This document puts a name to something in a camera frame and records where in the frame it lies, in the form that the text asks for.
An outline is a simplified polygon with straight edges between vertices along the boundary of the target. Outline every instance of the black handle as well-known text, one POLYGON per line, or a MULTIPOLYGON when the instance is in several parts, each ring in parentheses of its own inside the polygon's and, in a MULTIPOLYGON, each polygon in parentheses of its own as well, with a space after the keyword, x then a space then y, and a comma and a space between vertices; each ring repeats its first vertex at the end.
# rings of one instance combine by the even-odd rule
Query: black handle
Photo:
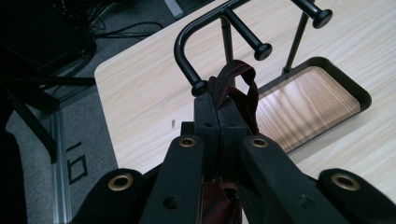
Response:
POLYGON ((197 72, 194 70, 192 65, 186 58, 184 54, 184 47, 188 38, 198 31, 199 29, 205 27, 210 22, 225 18, 230 24, 235 28, 238 33, 244 37, 244 39, 249 43, 249 45, 255 50, 254 57, 256 60, 263 60, 268 57, 272 51, 270 44, 263 44, 260 39, 255 36, 248 27, 233 13, 232 9, 237 8, 245 4, 248 0, 232 0, 226 2, 219 7, 207 12, 202 17, 196 19, 189 23, 178 35, 174 54, 177 65, 180 67, 181 71, 186 76, 187 80, 192 85, 191 93, 193 96, 199 96, 206 93, 207 81, 201 80, 197 72))
POLYGON ((291 0, 297 7, 299 7, 306 15, 308 15, 313 22, 316 29, 325 26, 332 18, 332 11, 329 9, 321 10, 313 2, 309 0, 291 0))

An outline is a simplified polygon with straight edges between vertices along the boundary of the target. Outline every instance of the table surface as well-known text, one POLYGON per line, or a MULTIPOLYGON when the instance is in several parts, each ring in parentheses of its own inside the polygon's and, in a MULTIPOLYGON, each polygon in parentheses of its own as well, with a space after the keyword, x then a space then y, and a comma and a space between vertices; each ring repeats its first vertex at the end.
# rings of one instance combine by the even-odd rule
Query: table surface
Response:
MULTIPOLYGON (((182 121, 192 121, 191 86, 178 68, 173 47, 190 21, 224 3, 218 0, 175 22, 102 63, 95 71, 111 141, 120 168, 145 173, 161 163, 182 121)), ((394 0, 318 0, 333 18, 316 30, 307 25, 294 61, 322 56, 372 96, 366 111, 290 153, 306 174, 328 168, 358 174, 396 202, 396 2, 394 0)), ((280 75, 301 10, 289 0, 252 0, 235 13, 274 50, 257 62, 252 49, 233 30, 235 59, 257 71, 258 86, 280 75)), ((190 37, 186 55, 202 79, 225 64, 220 21, 190 37)))

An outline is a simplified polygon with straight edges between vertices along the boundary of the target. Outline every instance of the brass grommet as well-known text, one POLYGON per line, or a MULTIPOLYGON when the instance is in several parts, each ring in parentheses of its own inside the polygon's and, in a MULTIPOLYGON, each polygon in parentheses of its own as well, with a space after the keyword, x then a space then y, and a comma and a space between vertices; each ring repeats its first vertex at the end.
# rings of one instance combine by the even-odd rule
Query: brass grommet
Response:
POLYGON ((195 146, 196 142, 193 138, 181 138, 178 143, 182 146, 182 147, 193 147, 195 146))
POLYGON ((130 174, 116 175, 108 182, 108 187, 114 191, 128 189, 134 183, 134 178, 130 174))
POLYGON ((255 147, 268 147, 268 142, 262 138, 252 138, 250 144, 255 147))
POLYGON ((347 189, 347 190, 358 190, 361 188, 359 183, 349 175, 344 175, 344 174, 335 174, 332 175, 332 182, 342 188, 342 189, 347 189))

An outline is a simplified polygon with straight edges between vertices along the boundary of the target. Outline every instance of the rectangular tray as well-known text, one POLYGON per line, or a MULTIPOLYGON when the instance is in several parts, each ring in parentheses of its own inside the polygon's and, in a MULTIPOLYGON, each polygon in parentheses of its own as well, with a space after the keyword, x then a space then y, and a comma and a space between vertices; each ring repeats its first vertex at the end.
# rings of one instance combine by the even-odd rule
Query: rectangular tray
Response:
POLYGON ((260 133, 287 153, 371 104, 370 94, 329 60, 307 60, 260 88, 260 133))

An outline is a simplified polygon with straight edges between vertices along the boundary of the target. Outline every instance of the gray carpet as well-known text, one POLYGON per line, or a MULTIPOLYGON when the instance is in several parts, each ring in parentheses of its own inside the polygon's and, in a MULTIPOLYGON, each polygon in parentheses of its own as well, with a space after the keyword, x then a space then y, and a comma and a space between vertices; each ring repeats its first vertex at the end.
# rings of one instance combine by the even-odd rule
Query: gray carpet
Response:
MULTIPOLYGON (((186 15, 211 1, 178 0, 186 15)), ((176 21, 163 0, 125 0, 118 2, 101 16, 101 20, 106 25, 106 29, 101 32, 120 29, 141 21, 156 21, 163 26, 176 21)), ((149 29, 152 28, 143 25, 134 31, 149 29)), ((77 74, 77 77, 93 77, 94 70, 100 63, 139 41, 142 40, 136 38, 97 39, 95 41, 97 50, 94 57, 77 74)), ((65 74, 68 69, 65 68, 60 73, 65 74)), ((69 92, 76 92, 76 88, 61 87, 49 90, 49 93, 58 98, 62 98, 69 92)), ((34 113, 45 127, 50 126, 49 115, 39 111, 34 111, 34 113)), ((68 189, 73 216, 96 181, 105 173, 118 167, 99 94, 95 88, 85 91, 81 99, 65 104, 61 114, 64 150, 68 149, 65 154, 69 163, 68 189)), ((29 223, 53 223, 53 166, 50 164, 49 154, 15 112, 7 124, 7 130, 14 133, 21 149, 29 223)))

